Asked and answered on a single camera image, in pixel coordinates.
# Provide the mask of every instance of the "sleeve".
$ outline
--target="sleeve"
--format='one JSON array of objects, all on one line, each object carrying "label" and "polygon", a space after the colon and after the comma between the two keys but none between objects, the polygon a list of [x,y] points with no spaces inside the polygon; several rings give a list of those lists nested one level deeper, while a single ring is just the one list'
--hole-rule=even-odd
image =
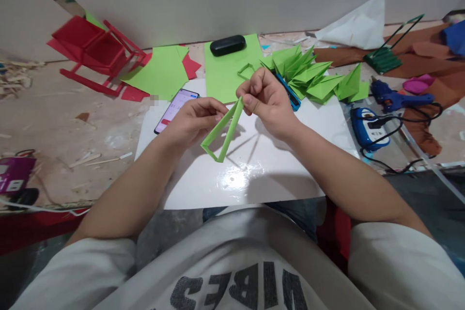
[{"label": "sleeve", "polygon": [[428,236],[394,223],[363,223],[351,234],[349,277],[382,309],[463,309],[465,279]]},{"label": "sleeve", "polygon": [[58,252],[12,310],[92,309],[135,272],[129,239],[84,239]]}]

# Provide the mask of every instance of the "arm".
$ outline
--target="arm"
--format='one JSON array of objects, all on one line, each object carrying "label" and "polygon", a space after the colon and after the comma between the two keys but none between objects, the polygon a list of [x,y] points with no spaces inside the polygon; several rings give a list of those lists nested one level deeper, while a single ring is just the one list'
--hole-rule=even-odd
[{"label": "arm", "polygon": [[214,98],[187,102],[172,122],[102,195],[67,242],[87,237],[137,238],[158,207],[184,151],[228,112]]},{"label": "arm", "polygon": [[244,97],[246,113],[259,116],[274,137],[285,141],[323,192],[352,219],[397,223],[431,237],[385,178],[297,119],[285,89],[268,70],[257,70],[236,94]]}]

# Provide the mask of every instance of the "phone screen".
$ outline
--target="phone screen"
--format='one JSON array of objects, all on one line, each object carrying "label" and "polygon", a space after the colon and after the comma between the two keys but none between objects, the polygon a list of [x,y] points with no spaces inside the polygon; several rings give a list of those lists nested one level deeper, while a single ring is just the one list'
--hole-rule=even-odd
[{"label": "phone screen", "polygon": [[154,132],[159,134],[163,131],[166,126],[173,120],[174,116],[177,114],[178,110],[182,108],[182,106],[191,99],[196,99],[199,97],[198,93],[188,91],[185,89],[180,89],[176,96],[174,96],[173,101],[171,102],[168,109],[166,109],[165,114],[161,118],[158,125],[155,127]]}]

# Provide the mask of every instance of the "white cutting board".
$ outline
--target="white cutting board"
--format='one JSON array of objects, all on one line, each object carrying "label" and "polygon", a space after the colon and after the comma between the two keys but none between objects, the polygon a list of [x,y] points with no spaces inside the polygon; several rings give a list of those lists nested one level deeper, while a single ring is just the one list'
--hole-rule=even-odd
[{"label": "white cutting board", "polygon": [[[205,79],[189,81],[184,88],[206,95]],[[155,138],[154,129],[168,105],[167,101],[156,101],[145,115],[136,159]],[[336,97],[325,106],[305,98],[296,115],[328,141],[359,158]],[[210,149],[217,149],[215,154],[219,154],[223,141],[224,135]],[[320,187],[289,147],[271,136],[257,116],[243,112],[224,162],[215,162],[200,143],[187,150],[168,182],[160,207],[192,209],[322,195]]]}]

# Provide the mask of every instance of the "hand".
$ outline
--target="hand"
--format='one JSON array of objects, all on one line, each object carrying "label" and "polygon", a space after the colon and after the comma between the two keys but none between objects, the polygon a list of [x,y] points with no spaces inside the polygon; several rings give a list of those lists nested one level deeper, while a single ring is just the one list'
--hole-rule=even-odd
[{"label": "hand", "polygon": [[211,97],[190,100],[157,138],[185,150],[209,133],[227,112],[223,103]]},{"label": "hand", "polygon": [[238,87],[236,96],[243,97],[246,114],[257,115],[268,132],[279,140],[286,141],[300,123],[285,88],[268,69],[259,68]]}]

